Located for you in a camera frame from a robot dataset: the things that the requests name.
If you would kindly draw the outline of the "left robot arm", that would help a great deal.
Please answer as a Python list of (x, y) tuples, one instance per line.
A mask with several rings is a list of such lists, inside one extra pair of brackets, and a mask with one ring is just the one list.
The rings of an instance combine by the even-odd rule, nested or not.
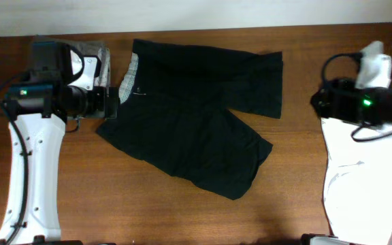
[(27, 68), (0, 92), (12, 147), (0, 244), (61, 244), (61, 144), (71, 120), (116, 118), (120, 100), (110, 84), (110, 51), (103, 42), (34, 41)]

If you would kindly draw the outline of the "black shorts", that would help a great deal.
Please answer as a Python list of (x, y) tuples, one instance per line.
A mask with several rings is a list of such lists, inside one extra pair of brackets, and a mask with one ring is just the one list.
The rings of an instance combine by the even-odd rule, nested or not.
[(281, 52), (137, 39), (119, 88), (118, 116), (97, 134), (170, 176), (239, 199), (272, 144), (235, 111), (279, 119), (282, 74)]

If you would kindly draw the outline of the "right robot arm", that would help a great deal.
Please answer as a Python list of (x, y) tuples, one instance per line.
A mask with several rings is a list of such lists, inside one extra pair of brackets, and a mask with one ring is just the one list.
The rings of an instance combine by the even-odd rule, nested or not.
[(392, 56), (381, 42), (352, 53), (356, 78), (322, 77), (310, 103), (327, 149), (329, 235), (302, 244), (392, 244)]

